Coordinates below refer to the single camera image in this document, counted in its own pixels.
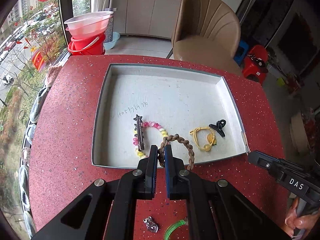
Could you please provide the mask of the person's right hand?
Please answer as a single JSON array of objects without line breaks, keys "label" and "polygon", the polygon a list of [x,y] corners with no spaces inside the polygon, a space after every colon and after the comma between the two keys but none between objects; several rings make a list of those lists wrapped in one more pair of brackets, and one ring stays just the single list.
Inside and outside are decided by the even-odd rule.
[{"label": "person's right hand", "polygon": [[319,210],[315,214],[298,217],[296,212],[298,204],[299,197],[296,197],[286,214],[285,222],[281,228],[291,238],[293,238],[295,229],[304,230],[304,234],[300,239],[305,239],[319,219]]}]

